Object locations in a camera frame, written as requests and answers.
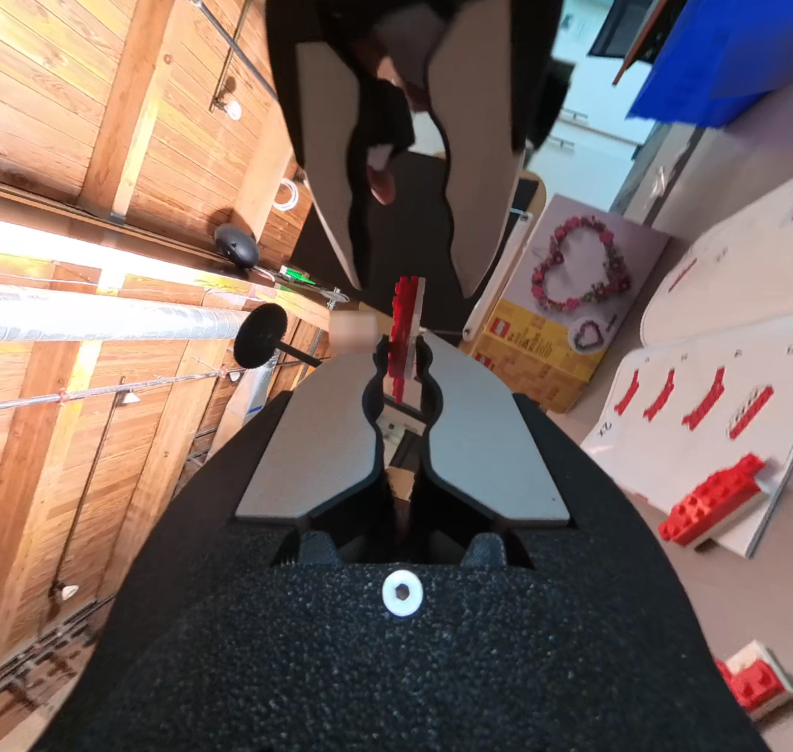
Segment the toy box with heart wreath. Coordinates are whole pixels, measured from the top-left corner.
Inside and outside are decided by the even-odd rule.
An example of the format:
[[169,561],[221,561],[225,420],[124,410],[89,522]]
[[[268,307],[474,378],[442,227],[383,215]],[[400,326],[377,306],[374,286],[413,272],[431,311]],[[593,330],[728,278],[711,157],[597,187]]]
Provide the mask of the toy box with heart wreath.
[[567,413],[669,240],[652,226],[554,195],[471,356],[542,410]]

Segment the brown wooden shelf board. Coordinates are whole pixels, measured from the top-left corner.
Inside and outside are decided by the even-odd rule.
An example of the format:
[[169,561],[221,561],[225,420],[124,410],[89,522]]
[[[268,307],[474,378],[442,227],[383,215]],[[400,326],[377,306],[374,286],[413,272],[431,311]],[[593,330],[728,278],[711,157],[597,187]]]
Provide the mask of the brown wooden shelf board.
[[689,0],[653,0],[612,86],[636,63],[653,65]]

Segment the silver ventilation duct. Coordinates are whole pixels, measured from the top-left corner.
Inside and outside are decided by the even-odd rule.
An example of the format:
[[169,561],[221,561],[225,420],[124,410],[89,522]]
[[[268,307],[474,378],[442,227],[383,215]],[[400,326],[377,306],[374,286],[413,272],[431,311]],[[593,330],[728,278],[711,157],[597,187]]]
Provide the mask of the silver ventilation duct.
[[1,287],[1,341],[232,340],[247,312],[12,285]]

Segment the black dome device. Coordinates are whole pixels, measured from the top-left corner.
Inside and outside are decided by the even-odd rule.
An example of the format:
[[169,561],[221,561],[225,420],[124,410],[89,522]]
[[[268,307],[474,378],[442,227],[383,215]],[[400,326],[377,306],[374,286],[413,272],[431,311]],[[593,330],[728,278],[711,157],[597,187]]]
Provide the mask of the black dome device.
[[233,224],[216,227],[213,242],[217,253],[242,271],[252,270],[259,264],[260,252],[256,241]]

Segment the black ceiling pipe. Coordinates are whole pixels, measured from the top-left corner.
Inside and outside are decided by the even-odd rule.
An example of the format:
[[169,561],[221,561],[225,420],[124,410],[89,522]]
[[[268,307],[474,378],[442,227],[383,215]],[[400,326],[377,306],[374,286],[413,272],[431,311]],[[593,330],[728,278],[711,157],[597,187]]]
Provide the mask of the black ceiling pipe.
[[248,69],[248,71],[254,76],[254,78],[259,82],[259,84],[263,87],[263,90],[267,92],[270,97],[275,101],[278,102],[278,95],[275,89],[272,87],[272,84],[268,82],[265,76],[259,71],[259,69],[254,65],[254,63],[249,59],[247,54],[243,51],[243,49],[237,43],[237,37],[232,36],[228,31],[221,25],[221,23],[216,19],[214,14],[207,8],[204,4],[203,0],[188,0],[193,7],[197,8],[204,18],[210,23],[212,28],[216,31],[216,33],[222,38],[224,43],[228,45],[228,49],[235,55],[243,66]]

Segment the red stepped plate assembly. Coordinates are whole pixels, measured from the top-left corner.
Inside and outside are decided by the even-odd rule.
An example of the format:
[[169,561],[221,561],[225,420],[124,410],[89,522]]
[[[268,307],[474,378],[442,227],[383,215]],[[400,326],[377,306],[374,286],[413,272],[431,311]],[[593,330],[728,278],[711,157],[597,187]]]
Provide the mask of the red stepped plate assembly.
[[658,526],[660,539],[695,548],[731,529],[766,498],[757,481],[766,465],[750,453],[736,465],[711,474],[673,506]]

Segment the black disc on stem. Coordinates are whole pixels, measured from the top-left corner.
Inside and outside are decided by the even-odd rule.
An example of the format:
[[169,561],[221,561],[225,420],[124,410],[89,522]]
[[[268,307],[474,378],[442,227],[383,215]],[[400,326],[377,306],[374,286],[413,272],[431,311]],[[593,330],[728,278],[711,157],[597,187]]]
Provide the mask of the black disc on stem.
[[298,350],[283,341],[288,327],[288,315],[280,305],[266,303],[251,311],[237,332],[233,355],[244,369],[256,369],[269,361],[278,350],[313,368],[321,359]]

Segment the grey desk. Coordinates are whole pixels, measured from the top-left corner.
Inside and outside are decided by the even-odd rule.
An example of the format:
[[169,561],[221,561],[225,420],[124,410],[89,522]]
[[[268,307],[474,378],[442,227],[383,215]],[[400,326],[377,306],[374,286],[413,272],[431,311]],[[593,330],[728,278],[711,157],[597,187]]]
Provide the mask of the grey desk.
[[[723,130],[690,147],[668,197],[646,221],[671,240],[640,291],[590,387],[574,409],[550,413],[576,443],[600,416],[621,359],[640,344],[641,316],[662,279],[701,234],[791,179],[791,88],[771,92]],[[713,543],[699,553],[663,544],[710,651],[725,660],[753,639],[791,667],[791,490],[779,499],[756,554],[742,559]]]

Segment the blue plastic bin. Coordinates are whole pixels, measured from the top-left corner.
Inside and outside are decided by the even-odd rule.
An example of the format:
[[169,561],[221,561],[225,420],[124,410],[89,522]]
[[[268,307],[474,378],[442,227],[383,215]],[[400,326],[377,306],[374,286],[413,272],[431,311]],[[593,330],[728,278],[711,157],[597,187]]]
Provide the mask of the blue plastic bin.
[[792,0],[689,0],[627,117],[720,129],[792,83]]

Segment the long red and white plate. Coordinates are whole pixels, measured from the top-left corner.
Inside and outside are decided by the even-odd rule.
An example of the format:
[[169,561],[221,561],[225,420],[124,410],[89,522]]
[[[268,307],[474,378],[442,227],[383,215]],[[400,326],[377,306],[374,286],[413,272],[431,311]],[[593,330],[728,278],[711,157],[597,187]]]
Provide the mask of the long red and white plate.
[[415,345],[420,334],[425,279],[402,277],[392,300],[393,325],[389,336],[388,375],[392,399],[401,404],[407,382],[415,376]]

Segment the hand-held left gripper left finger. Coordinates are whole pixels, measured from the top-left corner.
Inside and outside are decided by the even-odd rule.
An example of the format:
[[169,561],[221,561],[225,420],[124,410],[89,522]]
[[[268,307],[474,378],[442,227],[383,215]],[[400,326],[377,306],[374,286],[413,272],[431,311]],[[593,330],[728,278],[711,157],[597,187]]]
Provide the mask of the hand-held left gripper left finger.
[[333,356],[292,392],[235,510],[245,522],[370,528],[391,505],[378,418],[389,343]]

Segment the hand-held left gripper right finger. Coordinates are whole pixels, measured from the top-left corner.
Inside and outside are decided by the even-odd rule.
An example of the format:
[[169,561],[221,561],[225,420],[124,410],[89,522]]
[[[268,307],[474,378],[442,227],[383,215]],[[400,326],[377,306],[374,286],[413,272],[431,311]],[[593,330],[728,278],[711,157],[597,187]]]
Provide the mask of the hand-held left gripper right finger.
[[439,487],[486,519],[561,527],[570,513],[510,389],[433,334],[416,340],[426,419],[423,464]]

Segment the white instruction booklet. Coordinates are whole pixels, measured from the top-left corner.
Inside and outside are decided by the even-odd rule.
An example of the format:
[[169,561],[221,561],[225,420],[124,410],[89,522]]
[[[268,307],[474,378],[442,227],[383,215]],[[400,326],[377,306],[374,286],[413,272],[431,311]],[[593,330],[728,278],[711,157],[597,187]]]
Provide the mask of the white instruction booklet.
[[711,474],[757,456],[762,495],[716,538],[751,558],[791,479],[791,316],[629,352],[581,447],[666,513]]

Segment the white paper sheet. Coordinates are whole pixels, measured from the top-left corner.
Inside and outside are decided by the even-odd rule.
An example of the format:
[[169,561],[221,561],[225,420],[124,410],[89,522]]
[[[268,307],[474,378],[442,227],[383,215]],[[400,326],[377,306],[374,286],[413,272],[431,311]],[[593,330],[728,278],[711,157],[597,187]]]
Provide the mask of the white paper sheet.
[[661,281],[643,313],[644,347],[791,321],[792,182],[705,231]]

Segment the black monitor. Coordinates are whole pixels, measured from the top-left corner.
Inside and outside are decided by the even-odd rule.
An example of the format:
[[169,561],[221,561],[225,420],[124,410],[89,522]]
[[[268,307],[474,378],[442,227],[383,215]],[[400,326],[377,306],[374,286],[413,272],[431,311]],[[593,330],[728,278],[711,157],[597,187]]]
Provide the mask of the black monitor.
[[654,0],[614,0],[588,56],[625,59]]

